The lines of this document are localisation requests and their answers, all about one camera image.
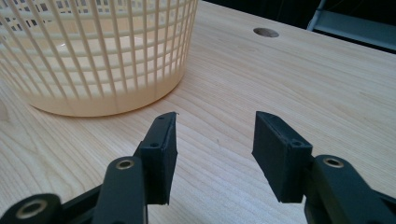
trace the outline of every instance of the cream laundry basket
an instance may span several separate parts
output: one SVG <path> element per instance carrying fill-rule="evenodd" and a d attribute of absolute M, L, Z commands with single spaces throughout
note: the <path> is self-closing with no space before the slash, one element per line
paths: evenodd
<path fill-rule="evenodd" d="M 148 105 L 184 75 L 197 0 L 0 1 L 0 73 L 28 104 L 94 117 Z"/>

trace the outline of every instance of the wood grain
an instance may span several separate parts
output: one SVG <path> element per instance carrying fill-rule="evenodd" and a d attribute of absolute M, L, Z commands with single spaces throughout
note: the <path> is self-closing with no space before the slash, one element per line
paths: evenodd
<path fill-rule="evenodd" d="M 279 37 L 253 33 L 264 27 Z M 26 105 L 0 82 L 0 213 L 40 192 L 66 202 L 132 155 L 161 113 L 176 111 L 179 156 L 169 206 L 150 223 L 305 223 L 276 201 L 251 156 L 255 111 L 279 115 L 314 155 L 351 162 L 396 197 L 396 56 L 200 2 L 187 73 L 160 101 L 76 119 Z"/>

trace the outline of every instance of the wood surface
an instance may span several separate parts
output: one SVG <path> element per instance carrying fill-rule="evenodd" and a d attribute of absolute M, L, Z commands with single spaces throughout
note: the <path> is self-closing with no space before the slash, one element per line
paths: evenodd
<path fill-rule="evenodd" d="M 253 29 L 279 33 L 270 38 Z M 396 56 L 206 2 L 198 4 L 179 85 L 133 112 L 92 119 L 39 111 L 0 82 L 0 214 L 32 194 L 66 202 L 134 153 L 155 117 L 177 116 L 169 206 L 149 223 L 305 223 L 278 203 L 251 155 L 257 110 L 276 114 L 314 146 L 351 162 L 396 197 Z"/>

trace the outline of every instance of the light wood tabletop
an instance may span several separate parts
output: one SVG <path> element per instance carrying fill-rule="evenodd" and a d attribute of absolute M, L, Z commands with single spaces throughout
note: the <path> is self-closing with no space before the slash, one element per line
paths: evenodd
<path fill-rule="evenodd" d="M 179 153 L 170 205 L 150 205 L 149 223 L 306 222 L 303 204 L 277 202 L 251 155 L 257 110 L 396 197 L 396 55 L 199 2 L 186 66 L 160 101 L 92 119 L 39 111 L 1 81 L 0 214 L 32 194 L 67 202 L 98 186 L 170 111 Z"/>

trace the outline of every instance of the plastic basket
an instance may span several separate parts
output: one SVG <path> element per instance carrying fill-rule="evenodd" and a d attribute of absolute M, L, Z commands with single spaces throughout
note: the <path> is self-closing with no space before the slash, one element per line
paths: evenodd
<path fill-rule="evenodd" d="M 93 117 L 181 80 L 197 0 L 0 1 L 0 75 L 28 104 Z"/>

